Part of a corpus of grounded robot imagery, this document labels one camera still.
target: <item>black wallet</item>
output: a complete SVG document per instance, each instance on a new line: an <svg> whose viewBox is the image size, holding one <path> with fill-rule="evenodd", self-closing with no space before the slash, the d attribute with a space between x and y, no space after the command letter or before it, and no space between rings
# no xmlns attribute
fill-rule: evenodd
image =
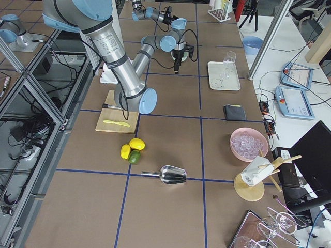
<svg viewBox="0 0 331 248"><path fill-rule="evenodd" d="M226 120L246 120L246 114L240 105L225 105L223 107Z"/></svg>

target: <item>pink bowl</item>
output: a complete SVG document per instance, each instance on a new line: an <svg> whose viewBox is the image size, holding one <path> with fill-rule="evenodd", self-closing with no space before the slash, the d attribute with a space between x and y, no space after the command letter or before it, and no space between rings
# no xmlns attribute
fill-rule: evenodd
<svg viewBox="0 0 331 248"><path fill-rule="evenodd" d="M231 134L230 137L230 148L231 151L233 152L233 154L240 160L245 161L245 162L252 162L253 159L247 159L243 156L241 156L238 152L235 151L234 147L231 144L231 140L233 137L236 137L238 135L241 135L242 133L248 133L249 136L252 136L253 138L260 140L263 143L263 148L262 148L262 155L263 157L265 157L268 153L269 150L269 144L267 139L263 136L262 133L260 133L259 131L253 129L253 128L238 128L236 130L233 131L233 133Z"/></svg>

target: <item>wooden cutting board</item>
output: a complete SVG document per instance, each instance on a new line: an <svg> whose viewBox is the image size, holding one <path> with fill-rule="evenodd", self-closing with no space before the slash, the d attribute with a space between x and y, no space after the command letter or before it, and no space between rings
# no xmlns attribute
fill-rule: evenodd
<svg viewBox="0 0 331 248"><path fill-rule="evenodd" d="M116 106L113 90L109 90L105 103L108 105ZM134 133L137 126L138 116L139 113L137 112L129 112L129 119L125 120L122 110L103 108L99 116L97 126L95 127L95 131L114 132L114 133ZM130 124L131 126L125 127L122 125L103 123L103 120L124 121Z"/></svg>

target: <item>light blue joint cap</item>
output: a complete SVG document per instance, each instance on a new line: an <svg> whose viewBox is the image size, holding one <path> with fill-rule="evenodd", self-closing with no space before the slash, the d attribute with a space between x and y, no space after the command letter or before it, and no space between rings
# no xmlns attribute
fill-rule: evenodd
<svg viewBox="0 0 331 248"><path fill-rule="evenodd" d="M6 14L3 17L1 17L1 19L4 20L4 21L19 20L19 18L15 14Z"/></svg>
<svg viewBox="0 0 331 248"><path fill-rule="evenodd" d="M177 20L172 21L171 27L174 29L184 30L186 27L186 19L185 18L178 18Z"/></svg>
<svg viewBox="0 0 331 248"><path fill-rule="evenodd" d="M43 16L43 22L49 27L55 28L55 29L60 29L63 31L68 31L72 33L79 33L80 29L78 27L70 26L66 23L59 22L53 18L48 17L45 14L42 14Z"/></svg>
<svg viewBox="0 0 331 248"><path fill-rule="evenodd" d="M12 43L15 42L17 39L17 35L10 30L6 29L0 29L0 37L6 42L6 43Z"/></svg>
<svg viewBox="0 0 331 248"><path fill-rule="evenodd" d="M177 45L176 39L170 35L164 36L160 41L160 47L165 52L170 52Z"/></svg>
<svg viewBox="0 0 331 248"><path fill-rule="evenodd" d="M148 88L141 96L139 102L139 113L149 114L154 110L156 103L157 103L156 91L152 88Z"/></svg>
<svg viewBox="0 0 331 248"><path fill-rule="evenodd" d="M153 14L153 8L152 7L148 7L146 9L146 17L147 18L151 18L152 17L152 14Z"/></svg>
<svg viewBox="0 0 331 248"><path fill-rule="evenodd" d="M141 39L141 42L140 42L140 45L143 45L144 44L144 40L146 39L147 36L144 36L142 39Z"/></svg>
<svg viewBox="0 0 331 248"><path fill-rule="evenodd" d="M132 12L132 19L137 22L139 21L139 18L137 17L136 13Z"/></svg>
<svg viewBox="0 0 331 248"><path fill-rule="evenodd" d="M72 0L73 4L87 17L96 20L107 20L113 12L112 0Z"/></svg>

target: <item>monitor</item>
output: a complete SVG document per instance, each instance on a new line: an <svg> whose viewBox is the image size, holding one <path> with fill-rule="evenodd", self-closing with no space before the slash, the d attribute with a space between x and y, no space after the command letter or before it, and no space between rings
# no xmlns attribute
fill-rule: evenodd
<svg viewBox="0 0 331 248"><path fill-rule="evenodd" d="M317 122L289 152L292 157L302 156L294 163L318 196L291 210L298 213L320 205L331 207L331 130Z"/></svg>

